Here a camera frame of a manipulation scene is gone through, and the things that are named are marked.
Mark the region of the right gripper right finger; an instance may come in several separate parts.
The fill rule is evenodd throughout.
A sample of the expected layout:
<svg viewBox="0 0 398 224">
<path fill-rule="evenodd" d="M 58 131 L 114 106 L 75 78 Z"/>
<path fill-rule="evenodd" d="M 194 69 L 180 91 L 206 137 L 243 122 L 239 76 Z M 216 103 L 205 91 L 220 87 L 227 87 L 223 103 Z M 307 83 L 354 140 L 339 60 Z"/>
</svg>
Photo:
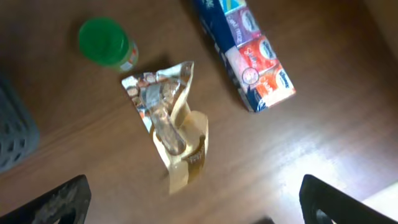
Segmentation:
<svg viewBox="0 0 398 224">
<path fill-rule="evenodd" d="M 397 224 L 310 174 L 303 177 L 299 199 L 305 224 Z"/>
</svg>

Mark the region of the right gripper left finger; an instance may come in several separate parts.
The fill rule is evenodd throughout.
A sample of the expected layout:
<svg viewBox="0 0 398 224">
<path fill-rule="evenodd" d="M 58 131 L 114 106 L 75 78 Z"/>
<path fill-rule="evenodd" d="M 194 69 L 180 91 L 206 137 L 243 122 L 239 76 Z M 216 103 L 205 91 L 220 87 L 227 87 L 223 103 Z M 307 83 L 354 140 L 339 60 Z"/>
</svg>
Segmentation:
<svg viewBox="0 0 398 224">
<path fill-rule="evenodd" d="M 85 175 L 78 175 L 29 203 L 5 214 L 1 223 L 84 224 L 90 206 L 91 190 Z"/>
</svg>

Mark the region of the dried mushroom bag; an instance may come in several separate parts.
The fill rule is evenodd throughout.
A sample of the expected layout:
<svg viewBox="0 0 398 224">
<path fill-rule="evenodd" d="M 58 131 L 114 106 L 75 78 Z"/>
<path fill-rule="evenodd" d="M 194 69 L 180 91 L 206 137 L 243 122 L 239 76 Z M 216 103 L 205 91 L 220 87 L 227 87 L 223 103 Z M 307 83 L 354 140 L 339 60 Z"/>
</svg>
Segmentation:
<svg viewBox="0 0 398 224">
<path fill-rule="evenodd" d="M 186 61 L 121 82 L 167 168 L 170 194 L 200 175 L 208 152 L 208 117 L 187 103 L 193 71 Z"/>
</svg>

